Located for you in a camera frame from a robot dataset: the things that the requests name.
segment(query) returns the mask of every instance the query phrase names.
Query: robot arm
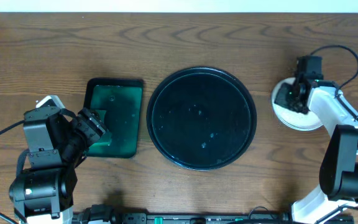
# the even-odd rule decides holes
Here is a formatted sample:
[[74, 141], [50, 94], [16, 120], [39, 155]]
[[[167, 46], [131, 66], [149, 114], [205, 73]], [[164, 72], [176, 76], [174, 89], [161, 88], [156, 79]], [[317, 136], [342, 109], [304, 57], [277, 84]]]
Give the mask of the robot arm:
[[[307, 63], [316, 58], [300, 60], [308, 67]], [[294, 222], [325, 223], [346, 207], [358, 206], [358, 112], [334, 82], [309, 79], [304, 72], [295, 84], [297, 100], [303, 99], [301, 103], [318, 116], [331, 141], [320, 168], [319, 185], [292, 205], [291, 216]]]

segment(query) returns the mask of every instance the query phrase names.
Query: white wall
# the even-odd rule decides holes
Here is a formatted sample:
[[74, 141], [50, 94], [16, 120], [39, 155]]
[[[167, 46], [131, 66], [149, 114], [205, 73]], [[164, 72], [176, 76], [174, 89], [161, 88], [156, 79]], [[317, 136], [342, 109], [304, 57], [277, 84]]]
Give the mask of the white wall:
[[0, 0], [0, 12], [358, 12], [358, 0]]

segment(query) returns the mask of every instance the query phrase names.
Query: black round tray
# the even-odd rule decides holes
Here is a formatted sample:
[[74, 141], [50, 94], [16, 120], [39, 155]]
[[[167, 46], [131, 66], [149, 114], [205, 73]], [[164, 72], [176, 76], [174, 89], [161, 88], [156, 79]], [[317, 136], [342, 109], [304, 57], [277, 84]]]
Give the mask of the black round tray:
[[167, 159], [188, 169], [210, 170], [247, 150], [257, 115], [251, 95], [236, 77], [194, 67], [159, 84], [146, 119], [153, 143]]

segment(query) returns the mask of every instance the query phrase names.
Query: wood grain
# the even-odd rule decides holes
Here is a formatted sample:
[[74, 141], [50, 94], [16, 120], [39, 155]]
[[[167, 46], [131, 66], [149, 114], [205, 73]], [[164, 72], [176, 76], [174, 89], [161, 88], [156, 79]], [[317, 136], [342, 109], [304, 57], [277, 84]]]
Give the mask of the wood grain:
[[[272, 112], [270, 92], [292, 75], [296, 57], [326, 44], [344, 44], [358, 53], [358, 14], [0, 13], [0, 129], [49, 94], [79, 111], [90, 78], [141, 78], [137, 155], [82, 164], [75, 211], [96, 203], [150, 212], [242, 213], [257, 205], [284, 211], [318, 184], [329, 136], [323, 128], [308, 133], [286, 128]], [[342, 50], [321, 55], [327, 79], [342, 83], [356, 70]], [[251, 92], [258, 113], [248, 151], [209, 172], [167, 161], [145, 125], [156, 86], [196, 65], [235, 75]], [[358, 109], [358, 78], [344, 92]], [[7, 192], [25, 148], [21, 128], [0, 137], [0, 211], [11, 217]], [[358, 223], [358, 212], [352, 214]]]

